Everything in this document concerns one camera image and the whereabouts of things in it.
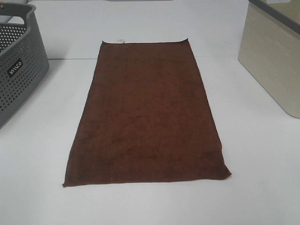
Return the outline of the brown towel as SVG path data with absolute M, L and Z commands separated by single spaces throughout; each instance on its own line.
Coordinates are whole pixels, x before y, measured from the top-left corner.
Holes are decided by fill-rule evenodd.
M 189 41 L 102 42 L 63 186 L 230 175 Z

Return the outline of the white towel label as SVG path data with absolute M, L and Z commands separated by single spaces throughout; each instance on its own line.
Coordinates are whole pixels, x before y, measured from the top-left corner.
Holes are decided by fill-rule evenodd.
M 118 39 L 116 41 L 117 44 L 124 44 L 126 41 L 124 39 Z

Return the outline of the grey perforated plastic basket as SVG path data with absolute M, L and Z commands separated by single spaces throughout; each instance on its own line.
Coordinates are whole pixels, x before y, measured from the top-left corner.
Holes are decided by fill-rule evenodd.
M 0 124 L 27 100 L 49 70 L 49 62 L 30 4 L 1 3 L 0 14 L 20 17 L 22 24 L 0 24 Z

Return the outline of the beige storage box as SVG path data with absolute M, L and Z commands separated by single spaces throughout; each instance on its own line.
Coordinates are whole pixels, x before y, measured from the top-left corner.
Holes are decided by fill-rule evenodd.
M 251 0 L 239 62 L 290 116 L 300 116 L 300 2 Z

